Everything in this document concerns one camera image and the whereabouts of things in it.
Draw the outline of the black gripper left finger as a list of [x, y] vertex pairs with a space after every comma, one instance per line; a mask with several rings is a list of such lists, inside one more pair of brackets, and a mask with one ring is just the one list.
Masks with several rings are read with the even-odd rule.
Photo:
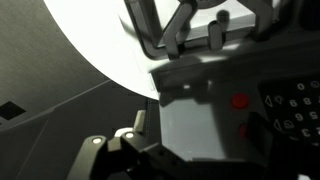
[[68, 172], [66, 180], [108, 180], [112, 174], [111, 156], [105, 136], [87, 137]]

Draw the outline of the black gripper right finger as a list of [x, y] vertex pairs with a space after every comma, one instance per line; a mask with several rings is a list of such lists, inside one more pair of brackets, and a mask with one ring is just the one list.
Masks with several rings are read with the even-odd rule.
[[186, 161], [136, 132], [120, 136], [132, 180], [263, 180], [263, 166], [243, 160]]

